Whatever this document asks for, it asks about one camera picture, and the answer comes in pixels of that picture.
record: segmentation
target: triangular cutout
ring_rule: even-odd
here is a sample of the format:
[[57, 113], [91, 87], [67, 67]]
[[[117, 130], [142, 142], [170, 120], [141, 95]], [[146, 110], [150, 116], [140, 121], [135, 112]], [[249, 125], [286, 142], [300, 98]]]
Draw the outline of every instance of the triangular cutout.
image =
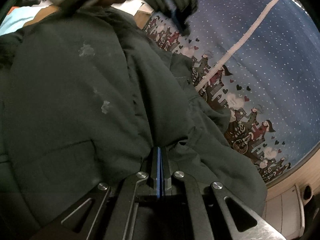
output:
[[239, 232], [244, 232], [249, 228], [253, 228], [257, 225], [257, 221], [252, 216], [250, 216], [241, 206], [239, 206], [239, 204], [236, 203], [232, 198], [226, 198], [225, 202]]
[[68, 215], [61, 224], [75, 233], [79, 233], [86, 221], [90, 210], [93, 206], [94, 200], [89, 198], [83, 204], [81, 204], [76, 210]]

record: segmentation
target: dark green jacket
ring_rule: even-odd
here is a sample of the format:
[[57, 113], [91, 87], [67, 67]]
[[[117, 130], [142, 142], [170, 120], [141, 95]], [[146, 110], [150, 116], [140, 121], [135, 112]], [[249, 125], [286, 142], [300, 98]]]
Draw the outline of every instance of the dark green jacket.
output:
[[159, 49], [126, 14], [57, 13], [2, 36], [0, 68], [2, 155], [35, 224], [98, 181], [116, 185], [139, 171], [153, 146], [262, 213], [264, 182], [223, 136], [230, 113], [198, 96], [189, 58]]

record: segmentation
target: bolt head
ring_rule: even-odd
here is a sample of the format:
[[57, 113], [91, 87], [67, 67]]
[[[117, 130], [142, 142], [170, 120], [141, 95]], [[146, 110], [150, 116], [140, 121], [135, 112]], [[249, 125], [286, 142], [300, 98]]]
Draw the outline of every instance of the bolt head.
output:
[[222, 189], [222, 187], [223, 187], [223, 184], [221, 182], [218, 182], [218, 181], [213, 182], [211, 185], [215, 189]]
[[174, 176], [175, 176], [176, 178], [183, 178], [183, 177], [184, 177], [184, 172], [183, 172], [183, 171], [176, 171], [176, 172], [174, 173]]
[[109, 186], [108, 186], [107, 183], [102, 182], [102, 183], [98, 184], [98, 189], [99, 190], [107, 190], [108, 188], [109, 188]]
[[144, 178], [147, 176], [147, 173], [145, 173], [145, 172], [143, 172], [143, 171], [138, 171], [138, 172], [136, 173], [136, 175], [137, 175], [137, 177], [138, 177], [139, 179], [144, 179]]

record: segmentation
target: wall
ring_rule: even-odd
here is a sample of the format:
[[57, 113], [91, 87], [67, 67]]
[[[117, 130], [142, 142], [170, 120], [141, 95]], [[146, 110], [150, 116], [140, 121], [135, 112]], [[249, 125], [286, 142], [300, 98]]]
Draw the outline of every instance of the wall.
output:
[[301, 188], [310, 184], [314, 193], [320, 193], [320, 150], [318, 150], [302, 167], [288, 178], [268, 189], [267, 201], [291, 188], [294, 184]]

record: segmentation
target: light blue cloth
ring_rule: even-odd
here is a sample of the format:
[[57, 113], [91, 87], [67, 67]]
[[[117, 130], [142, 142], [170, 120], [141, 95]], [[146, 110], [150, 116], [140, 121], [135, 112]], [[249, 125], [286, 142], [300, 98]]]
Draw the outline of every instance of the light blue cloth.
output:
[[20, 7], [15, 8], [9, 15], [7, 15], [0, 26], [0, 35], [13, 33], [23, 27], [23, 25], [33, 20], [36, 14], [44, 7]]

